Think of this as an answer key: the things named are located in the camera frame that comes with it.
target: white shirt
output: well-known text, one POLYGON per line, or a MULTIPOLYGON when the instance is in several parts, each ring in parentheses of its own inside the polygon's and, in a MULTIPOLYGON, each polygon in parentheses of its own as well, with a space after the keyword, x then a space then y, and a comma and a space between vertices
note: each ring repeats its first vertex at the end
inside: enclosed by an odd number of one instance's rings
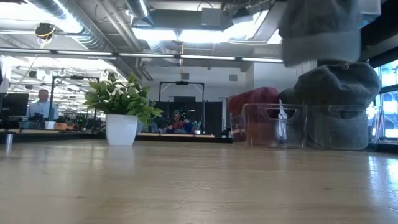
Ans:
MULTIPOLYGON (((57 106, 53 103, 52 108, 54 109, 54 117, 53 120, 56 120, 59 118, 58 114, 58 108, 57 106)), ((28 118, 35 116, 35 113, 42 114, 43 118, 48 118, 49 117, 49 109, 50 109, 50 102, 47 100, 44 103, 41 102, 36 102, 32 103, 29 105, 29 108, 27 109, 26 116, 28 118)))

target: window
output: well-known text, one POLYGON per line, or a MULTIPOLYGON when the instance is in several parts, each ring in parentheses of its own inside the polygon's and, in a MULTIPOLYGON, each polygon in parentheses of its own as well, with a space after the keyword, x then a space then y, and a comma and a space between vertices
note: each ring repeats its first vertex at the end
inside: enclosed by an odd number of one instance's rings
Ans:
POLYGON ((388 138, 398 138, 398 60, 374 69, 380 76, 382 93, 376 98, 376 106, 382 109, 383 117, 381 135, 388 138))

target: clear plastic box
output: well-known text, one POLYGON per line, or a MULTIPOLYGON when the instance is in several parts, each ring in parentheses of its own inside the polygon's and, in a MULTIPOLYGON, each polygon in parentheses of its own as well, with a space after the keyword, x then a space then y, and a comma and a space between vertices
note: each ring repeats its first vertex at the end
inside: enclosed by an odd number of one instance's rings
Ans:
POLYGON ((362 150, 379 138, 378 107, 318 105, 307 109, 307 147, 362 150))
POLYGON ((234 144, 243 147, 305 148, 303 106, 249 103, 231 117, 234 144))

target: wooden table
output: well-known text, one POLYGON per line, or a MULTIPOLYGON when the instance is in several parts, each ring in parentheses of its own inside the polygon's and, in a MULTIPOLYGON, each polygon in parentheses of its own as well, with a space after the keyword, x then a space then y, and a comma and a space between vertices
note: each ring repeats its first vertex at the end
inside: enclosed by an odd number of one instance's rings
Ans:
POLYGON ((397 156, 79 140, 0 146, 0 223, 398 223, 397 156))

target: green leaves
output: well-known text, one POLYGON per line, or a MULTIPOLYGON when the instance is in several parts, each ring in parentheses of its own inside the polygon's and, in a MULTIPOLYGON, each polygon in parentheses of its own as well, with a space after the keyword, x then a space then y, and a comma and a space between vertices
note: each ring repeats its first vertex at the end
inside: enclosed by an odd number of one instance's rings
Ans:
POLYGON ((129 77, 129 83, 118 82, 114 76, 108 75, 107 81, 89 82, 94 91, 85 94, 89 108, 96 108, 106 114, 126 114, 138 116, 146 126, 156 117, 162 117, 163 111, 154 108, 156 102, 147 100, 148 86, 142 87, 134 75, 129 77))

